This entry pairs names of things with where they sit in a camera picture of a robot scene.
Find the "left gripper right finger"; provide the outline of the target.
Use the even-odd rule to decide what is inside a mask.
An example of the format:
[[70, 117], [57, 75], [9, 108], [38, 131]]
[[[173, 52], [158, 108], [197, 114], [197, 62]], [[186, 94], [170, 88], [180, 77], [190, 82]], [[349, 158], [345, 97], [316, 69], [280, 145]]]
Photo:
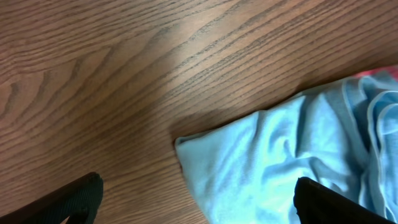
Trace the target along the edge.
[[301, 224], [394, 224], [308, 177], [296, 182], [294, 206]]

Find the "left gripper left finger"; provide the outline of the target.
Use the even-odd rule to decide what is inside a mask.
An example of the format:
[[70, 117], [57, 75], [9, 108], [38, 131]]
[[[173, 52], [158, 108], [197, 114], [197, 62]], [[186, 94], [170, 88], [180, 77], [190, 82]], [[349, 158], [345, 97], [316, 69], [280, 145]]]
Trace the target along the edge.
[[103, 199], [103, 179], [90, 172], [46, 196], [1, 217], [1, 223], [94, 222]]

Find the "light blue printed t-shirt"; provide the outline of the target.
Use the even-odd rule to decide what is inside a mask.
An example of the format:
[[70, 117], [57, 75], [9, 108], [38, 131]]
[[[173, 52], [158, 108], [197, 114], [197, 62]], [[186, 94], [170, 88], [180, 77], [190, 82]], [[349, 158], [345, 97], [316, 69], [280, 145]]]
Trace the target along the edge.
[[397, 221], [397, 67], [298, 93], [175, 149], [210, 223], [298, 223], [294, 188], [308, 177]]

